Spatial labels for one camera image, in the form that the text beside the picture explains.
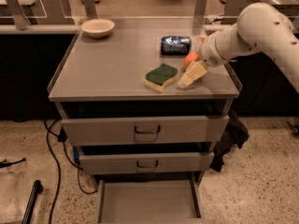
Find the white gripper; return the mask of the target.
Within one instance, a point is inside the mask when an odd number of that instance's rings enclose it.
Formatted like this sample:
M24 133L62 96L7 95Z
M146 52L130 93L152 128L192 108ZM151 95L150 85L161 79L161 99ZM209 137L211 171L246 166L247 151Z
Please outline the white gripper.
M209 36L198 36L202 41L199 57L203 61L193 61L178 81L182 89L189 87L194 81L207 73L207 66L216 67L234 58L233 39L230 31L218 31Z

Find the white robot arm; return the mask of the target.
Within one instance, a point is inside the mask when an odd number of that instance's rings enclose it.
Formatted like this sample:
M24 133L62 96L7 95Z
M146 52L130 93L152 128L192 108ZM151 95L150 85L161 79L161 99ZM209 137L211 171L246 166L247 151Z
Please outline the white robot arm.
M258 52L267 55L299 92L299 40L292 33L292 22L266 3L245 7L235 24L205 37L197 51L199 60L184 67L178 86L185 89L209 67Z

